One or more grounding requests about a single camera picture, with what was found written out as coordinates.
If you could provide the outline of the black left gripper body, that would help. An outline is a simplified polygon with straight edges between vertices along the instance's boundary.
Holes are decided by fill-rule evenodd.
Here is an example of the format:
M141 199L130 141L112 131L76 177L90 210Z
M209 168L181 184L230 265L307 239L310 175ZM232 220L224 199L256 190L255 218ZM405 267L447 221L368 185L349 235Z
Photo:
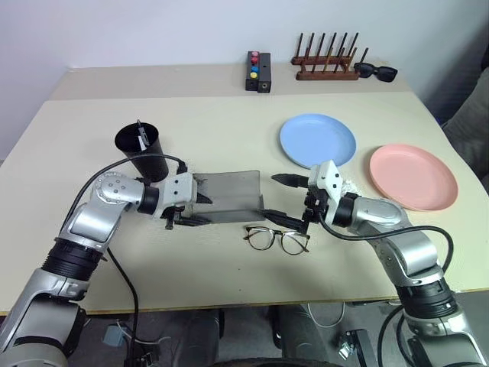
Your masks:
M178 215L182 216L183 210L184 210L183 207L177 207L177 206L171 206L164 209L164 211L161 214L161 219L166 220L165 229L173 230L173 227L176 225L175 218Z

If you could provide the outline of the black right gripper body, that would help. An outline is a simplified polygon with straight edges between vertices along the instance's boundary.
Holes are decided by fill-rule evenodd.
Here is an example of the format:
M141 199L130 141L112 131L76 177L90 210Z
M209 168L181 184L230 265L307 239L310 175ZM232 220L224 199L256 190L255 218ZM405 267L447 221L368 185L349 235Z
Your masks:
M301 232L307 232L310 223L320 224L328 211L329 195L325 189L309 188L304 200L305 210L302 215Z

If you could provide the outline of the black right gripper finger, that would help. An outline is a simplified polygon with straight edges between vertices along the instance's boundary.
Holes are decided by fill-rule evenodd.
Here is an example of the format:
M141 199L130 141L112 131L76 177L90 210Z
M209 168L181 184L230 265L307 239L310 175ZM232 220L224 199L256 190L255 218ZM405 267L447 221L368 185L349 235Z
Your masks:
M296 232L306 232L308 224L301 219L288 216L286 213L274 209L260 209L258 212L267 220Z
M288 187L308 188L309 178L299 174L275 174L271 179Z

